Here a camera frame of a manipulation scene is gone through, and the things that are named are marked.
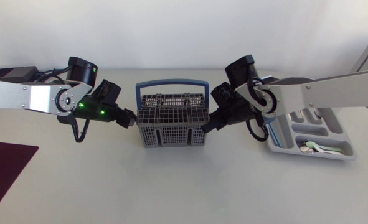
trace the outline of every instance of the basket grid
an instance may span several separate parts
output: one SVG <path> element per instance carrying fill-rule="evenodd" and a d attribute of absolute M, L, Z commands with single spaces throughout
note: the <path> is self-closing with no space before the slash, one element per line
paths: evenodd
<path fill-rule="evenodd" d="M 203 146 L 209 121 L 202 93 L 143 95 L 137 124 L 145 147 Z"/>

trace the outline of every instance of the white wall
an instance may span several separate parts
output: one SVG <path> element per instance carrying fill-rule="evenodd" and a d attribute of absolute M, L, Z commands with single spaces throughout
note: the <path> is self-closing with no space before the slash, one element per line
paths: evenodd
<path fill-rule="evenodd" d="M 0 68 L 65 67 L 348 72 L 368 44 L 368 0 L 0 0 Z"/>

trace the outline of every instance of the wire mesh lid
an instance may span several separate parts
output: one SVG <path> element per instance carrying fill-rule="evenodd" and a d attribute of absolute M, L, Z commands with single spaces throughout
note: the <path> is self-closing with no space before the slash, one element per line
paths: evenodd
<path fill-rule="evenodd" d="M 206 123 L 209 110 L 201 93 L 144 95 L 138 110 L 138 124 Z"/>

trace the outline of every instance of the aluminum arm link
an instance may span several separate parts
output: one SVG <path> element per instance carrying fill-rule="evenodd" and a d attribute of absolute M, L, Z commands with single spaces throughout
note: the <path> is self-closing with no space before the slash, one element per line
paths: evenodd
<path fill-rule="evenodd" d="M 247 84 L 235 89 L 267 118 L 304 108 L 368 106 L 368 71 L 318 80 L 286 78 L 254 90 L 264 106 L 250 96 Z"/>
<path fill-rule="evenodd" d="M 68 116 L 78 102 L 92 89 L 73 81 L 55 83 L 9 83 L 0 81 L 0 108 L 34 110 Z"/>

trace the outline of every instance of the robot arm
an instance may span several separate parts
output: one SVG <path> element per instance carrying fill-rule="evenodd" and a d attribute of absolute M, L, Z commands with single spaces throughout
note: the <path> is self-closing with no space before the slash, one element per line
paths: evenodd
<path fill-rule="evenodd" d="M 46 80 L 68 71 L 67 80 L 59 82 L 24 82 L 11 83 L 0 81 L 0 108 L 22 108 L 42 113 L 57 115 L 60 123 L 73 128 L 76 142 L 82 142 L 90 120 L 116 121 L 128 128 L 136 121 L 135 114 L 128 109 L 121 109 L 115 102 L 121 88 L 107 80 L 91 94 L 98 67 L 80 58 L 71 57 L 69 67 L 57 73 L 40 76 Z M 76 118 L 86 119 L 82 135 Z"/>
<path fill-rule="evenodd" d="M 68 116 L 92 87 L 81 82 L 65 82 L 66 84 L 0 81 L 0 108 L 22 108 Z"/>
<path fill-rule="evenodd" d="M 230 83 L 212 91 L 219 106 L 202 129 L 205 133 L 227 124 L 246 122 L 259 141 L 268 137 L 266 124 L 274 117 L 304 108 L 368 106 L 368 72 L 311 80 L 267 77 L 261 79 L 251 55 L 230 64 L 225 72 Z M 256 119 L 265 136 L 254 135 L 249 121 Z"/>

